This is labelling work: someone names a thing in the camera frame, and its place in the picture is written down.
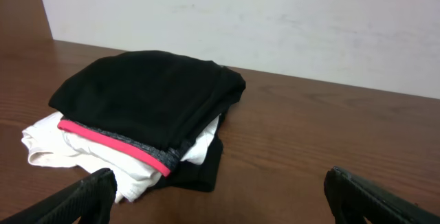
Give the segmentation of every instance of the pink trim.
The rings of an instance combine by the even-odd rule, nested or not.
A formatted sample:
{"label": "pink trim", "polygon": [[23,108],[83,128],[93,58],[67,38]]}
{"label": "pink trim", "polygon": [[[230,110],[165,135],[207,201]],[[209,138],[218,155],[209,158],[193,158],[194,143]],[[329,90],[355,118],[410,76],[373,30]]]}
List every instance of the pink trim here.
{"label": "pink trim", "polygon": [[158,161],[156,158],[149,155],[148,153],[130,144],[126,144],[125,142],[121,142],[120,140],[114,139],[112,137],[108,137],[98,132],[91,131],[88,128],[82,127],[81,125],[78,125],[69,120],[61,120],[58,123],[58,128],[60,130],[75,133],[94,142],[98,142],[99,144],[108,146],[109,148],[116,149],[136,159],[139,159],[140,161],[145,162],[148,165],[157,169],[165,177],[170,174],[170,169],[168,169],[164,164],[162,164],[160,161]]}

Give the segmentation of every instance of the clothing pile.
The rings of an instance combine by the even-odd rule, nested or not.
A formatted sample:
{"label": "clothing pile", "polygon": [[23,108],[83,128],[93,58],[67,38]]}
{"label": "clothing pile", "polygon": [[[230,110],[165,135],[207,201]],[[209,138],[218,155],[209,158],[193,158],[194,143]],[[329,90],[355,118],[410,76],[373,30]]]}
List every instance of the clothing pile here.
{"label": "clothing pile", "polygon": [[245,81],[217,65],[168,52],[98,59],[67,79],[58,112],[23,131],[35,166],[114,171],[115,202],[147,188],[214,190],[223,144],[217,130]]}

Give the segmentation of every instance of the wooden surface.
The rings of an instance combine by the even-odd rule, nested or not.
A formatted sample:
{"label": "wooden surface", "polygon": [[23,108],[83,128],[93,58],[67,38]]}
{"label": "wooden surface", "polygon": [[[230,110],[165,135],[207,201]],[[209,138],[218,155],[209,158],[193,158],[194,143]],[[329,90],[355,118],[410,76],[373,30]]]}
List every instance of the wooden surface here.
{"label": "wooden surface", "polygon": [[50,39],[42,0],[0,0],[0,50]]}
{"label": "wooden surface", "polygon": [[[21,131],[54,112],[72,74],[120,51],[64,42],[0,54],[0,219],[86,176],[27,164]],[[334,223],[334,165],[440,215],[440,100],[235,69],[247,89],[219,131],[212,193],[166,188],[114,205],[111,223]]]}

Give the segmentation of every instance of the wall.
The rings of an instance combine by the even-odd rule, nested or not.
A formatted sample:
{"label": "wall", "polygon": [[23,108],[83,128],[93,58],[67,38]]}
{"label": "wall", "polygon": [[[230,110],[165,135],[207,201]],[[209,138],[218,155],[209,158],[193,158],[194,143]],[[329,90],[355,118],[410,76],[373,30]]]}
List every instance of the wall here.
{"label": "wall", "polygon": [[43,0],[55,39],[440,98],[440,0]]}
{"label": "wall", "polygon": [[50,39],[41,0],[0,0],[0,51]]}

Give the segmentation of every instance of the white fabric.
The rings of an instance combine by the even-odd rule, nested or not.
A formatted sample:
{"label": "white fabric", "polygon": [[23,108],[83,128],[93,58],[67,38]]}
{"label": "white fabric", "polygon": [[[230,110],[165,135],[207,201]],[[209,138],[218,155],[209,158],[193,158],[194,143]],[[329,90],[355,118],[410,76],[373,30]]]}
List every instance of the white fabric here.
{"label": "white fabric", "polygon": [[[110,168],[118,183],[116,203],[123,197],[134,201],[159,181],[162,174],[148,164],[77,134],[59,130],[57,125],[62,116],[60,112],[55,112],[23,131],[21,142],[29,150],[29,164],[55,168],[80,166],[89,173]],[[182,161],[198,165],[204,162],[218,122],[219,117],[201,132]]]}

